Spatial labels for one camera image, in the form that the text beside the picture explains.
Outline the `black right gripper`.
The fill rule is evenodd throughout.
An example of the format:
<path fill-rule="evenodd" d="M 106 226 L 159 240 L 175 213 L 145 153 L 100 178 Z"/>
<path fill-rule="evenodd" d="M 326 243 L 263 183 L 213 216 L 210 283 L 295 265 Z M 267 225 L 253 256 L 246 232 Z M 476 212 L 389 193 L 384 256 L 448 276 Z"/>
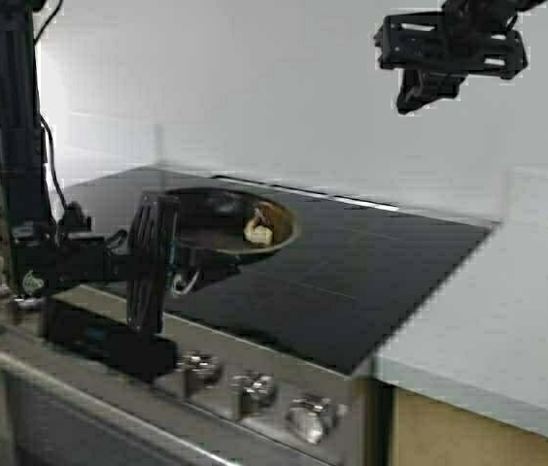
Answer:
<path fill-rule="evenodd" d="M 446 1 L 439 11 L 389 15 L 374 36 L 381 69 L 402 69 L 397 111 L 454 99 L 470 75 L 512 80 L 529 66 L 520 14 L 540 1 Z"/>

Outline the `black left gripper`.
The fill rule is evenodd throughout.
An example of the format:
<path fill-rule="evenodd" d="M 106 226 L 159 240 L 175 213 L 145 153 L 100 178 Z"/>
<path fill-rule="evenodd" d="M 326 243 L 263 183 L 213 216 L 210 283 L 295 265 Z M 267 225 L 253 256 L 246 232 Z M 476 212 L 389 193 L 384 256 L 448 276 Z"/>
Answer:
<path fill-rule="evenodd" d="M 123 229 L 108 238 L 98 235 L 11 237 L 11 291 L 17 296 L 52 296 L 82 283 L 127 281 L 127 325 L 141 335 L 162 330 L 166 269 L 177 229 L 180 200 L 163 192 L 144 192 L 132 219 L 129 252 Z M 136 272 L 153 272 L 133 277 Z"/>

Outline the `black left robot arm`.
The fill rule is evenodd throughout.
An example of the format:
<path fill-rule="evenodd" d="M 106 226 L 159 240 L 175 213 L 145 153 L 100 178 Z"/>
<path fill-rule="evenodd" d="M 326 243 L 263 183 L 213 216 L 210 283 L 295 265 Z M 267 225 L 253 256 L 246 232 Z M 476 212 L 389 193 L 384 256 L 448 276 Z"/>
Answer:
<path fill-rule="evenodd" d="M 82 283 L 125 282 L 126 320 L 158 334 L 179 201 L 144 192 L 129 230 L 91 234 L 77 203 L 61 220 L 47 184 L 46 129 L 35 56 L 41 1 L 0 1 L 0 251 L 3 278 L 16 296 L 50 297 Z"/>

